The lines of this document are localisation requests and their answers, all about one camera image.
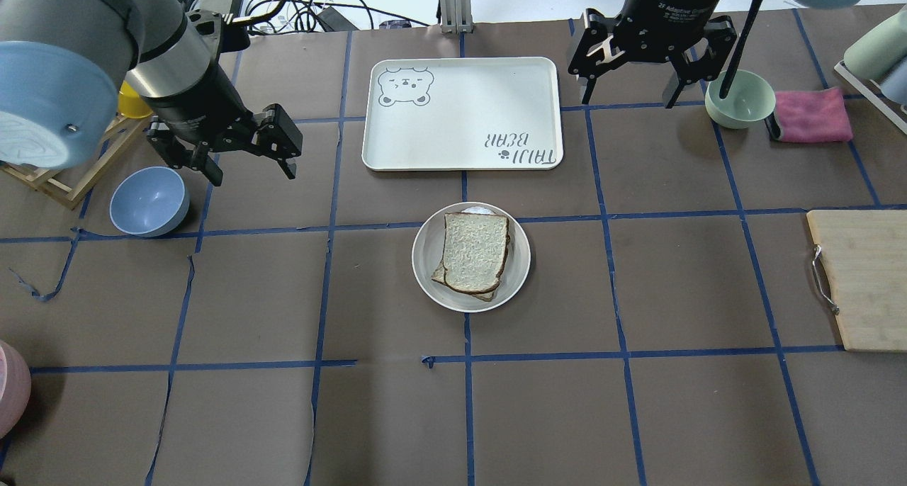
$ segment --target wooden stand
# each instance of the wooden stand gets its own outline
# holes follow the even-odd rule
[[[148,124],[146,118],[129,119],[117,115],[101,137],[101,144],[110,141],[107,150],[75,186],[65,185],[55,179],[62,169],[35,169],[35,167],[17,166],[17,164],[0,164],[0,171],[6,172],[32,189],[40,190],[49,198],[72,210],[81,203],[82,199],[85,199],[88,191],[113,166],[116,159],[126,153],[127,146],[133,143],[134,138],[142,134],[146,124]]]

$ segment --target yellow cup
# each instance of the yellow cup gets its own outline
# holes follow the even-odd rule
[[[126,82],[123,82],[120,87],[120,101],[117,105],[117,112],[125,115],[126,118],[134,119],[148,118],[149,115],[152,115],[152,109],[142,101],[135,89],[130,88],[130,85]]]

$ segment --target pink cloth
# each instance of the pink cloth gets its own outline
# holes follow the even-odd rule
[[[813,143],[849,141],[853,138],[840,88],[778,91],[775,96],[777,104],[768,124],[774,140]]]

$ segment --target metal handle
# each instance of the metal handle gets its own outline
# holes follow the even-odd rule
[[[815,253],[813,255],[813,280],[816,281],[816,289],[819,290],[822,298],[826,299],[828,306],[832,309],[832,314],[836,316],[839,312],[841,312],[841,308],[839,308],[837,303],[835,303],[835,301],[833,301],[829,295],[826,295],[825,290],[822,289],[822,282],[819,280],[819,269],[817,269],[816,267],[816,263],[819,262],[819,260],[822,258],[822,246],[816,244],[816,246],[813,247],[813,251]]]

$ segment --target light blue bowl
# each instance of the light blue bowl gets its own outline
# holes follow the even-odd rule
[[[176,171],[146,167],[124,179],[111,198],[111,222],[123,233],[159,237],[188,212],[188,189]]]

